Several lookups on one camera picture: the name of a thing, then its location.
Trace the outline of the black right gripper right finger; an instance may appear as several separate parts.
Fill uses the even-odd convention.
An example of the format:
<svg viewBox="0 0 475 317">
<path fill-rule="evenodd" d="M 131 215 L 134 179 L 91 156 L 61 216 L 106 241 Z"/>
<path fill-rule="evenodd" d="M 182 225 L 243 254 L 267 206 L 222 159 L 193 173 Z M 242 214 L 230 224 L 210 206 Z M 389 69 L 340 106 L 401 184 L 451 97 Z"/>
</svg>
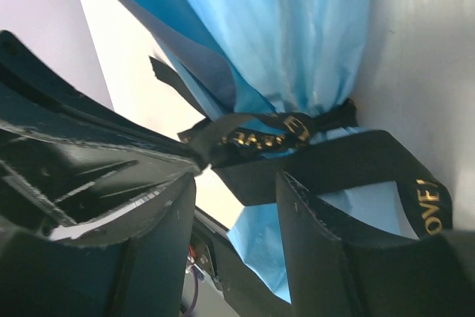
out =
<svg viewBox="0 0 475 317">
<path fill-rule="evenodd" d="M 278 217 L 295 316 L 472 316 L 474 234 L 411 240 L 343 213 L 287 173 Z"/>
</svg>

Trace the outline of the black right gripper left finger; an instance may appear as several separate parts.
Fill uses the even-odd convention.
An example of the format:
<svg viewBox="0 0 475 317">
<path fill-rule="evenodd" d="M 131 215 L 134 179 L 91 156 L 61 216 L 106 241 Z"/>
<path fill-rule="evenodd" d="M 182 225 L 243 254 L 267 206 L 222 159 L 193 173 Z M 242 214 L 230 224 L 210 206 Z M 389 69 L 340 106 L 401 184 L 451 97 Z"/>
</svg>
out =
<svg viewBox="0 0 475 317">
<path fill-rule="evenodd" d="M 1 222 L 3 316 L 177 316 L 196 186 L 185 174 L 77 239 Z"/>
</svg>

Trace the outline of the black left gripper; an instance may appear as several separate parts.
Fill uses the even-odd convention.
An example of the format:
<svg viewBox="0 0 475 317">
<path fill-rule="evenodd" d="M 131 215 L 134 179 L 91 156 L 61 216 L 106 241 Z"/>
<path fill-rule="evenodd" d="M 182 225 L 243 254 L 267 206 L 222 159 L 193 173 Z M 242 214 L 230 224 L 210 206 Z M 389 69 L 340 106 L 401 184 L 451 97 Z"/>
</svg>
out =
<svg viewBox="0 0 475 317">
<path fill-rule="evenodd" d="M 34 232 L 158 195 L 202 160 L 95 102 L 1 32 L 1 214 Z"/>
</svg>

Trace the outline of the black ribbon gold lettering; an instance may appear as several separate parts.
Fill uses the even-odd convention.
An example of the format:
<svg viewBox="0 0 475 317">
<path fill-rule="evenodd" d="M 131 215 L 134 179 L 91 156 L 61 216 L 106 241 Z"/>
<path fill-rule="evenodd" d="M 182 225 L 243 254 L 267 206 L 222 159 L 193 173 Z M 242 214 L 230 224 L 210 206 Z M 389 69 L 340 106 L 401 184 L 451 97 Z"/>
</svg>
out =
<svg viewBox="0 0 475 317">
<path fill-rule="evenodd" d="M 202 120 L 180 139 L 190 144 L 246 207 L 278 207 L 284 241 L 316 229 L 343 238 L 414 239 L 453 226 L 448 190 L 386 131 L 365 131 L 316 145 L 300 140 L 353 124 L 351 101 L 315 118 L 266 115 L 281 130 L 267 135 L 241 127 L 246 114 Z"/>
</svg>

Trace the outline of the blue wrapping paper sheet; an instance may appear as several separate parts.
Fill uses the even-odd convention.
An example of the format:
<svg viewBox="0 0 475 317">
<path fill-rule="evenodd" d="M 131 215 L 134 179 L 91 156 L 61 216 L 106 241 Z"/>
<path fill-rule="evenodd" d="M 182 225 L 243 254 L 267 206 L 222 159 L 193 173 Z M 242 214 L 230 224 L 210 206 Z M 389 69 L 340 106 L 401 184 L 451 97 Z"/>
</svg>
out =
<svg viewBox="0 0 475 317">
<path fill-rule="evenodd" d="M 350 97 L 370 0 L 120 0 L 204 114 L 318 116 Z"/>
</svg>

